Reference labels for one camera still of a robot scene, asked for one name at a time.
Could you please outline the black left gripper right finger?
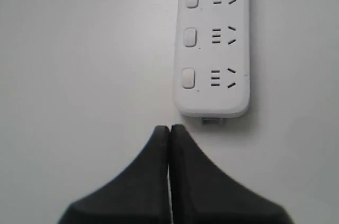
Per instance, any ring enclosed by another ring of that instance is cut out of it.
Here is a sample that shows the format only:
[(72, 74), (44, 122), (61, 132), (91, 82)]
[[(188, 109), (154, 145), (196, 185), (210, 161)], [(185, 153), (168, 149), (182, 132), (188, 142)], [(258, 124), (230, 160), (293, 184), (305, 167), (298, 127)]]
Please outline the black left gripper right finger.
[(169, 180), (174, 223), (292, 223), (287, 211), (224, 173), (182, 124), (173, 125)]

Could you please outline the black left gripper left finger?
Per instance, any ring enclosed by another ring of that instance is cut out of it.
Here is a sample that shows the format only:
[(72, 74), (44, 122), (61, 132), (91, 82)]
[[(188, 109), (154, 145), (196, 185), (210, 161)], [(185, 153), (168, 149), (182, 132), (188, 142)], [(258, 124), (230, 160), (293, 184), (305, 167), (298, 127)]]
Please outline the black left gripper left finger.
[(71, 203), (59, 223), (171, 223), (170, 130), (156, 126), (138, 156), (117, 177)]

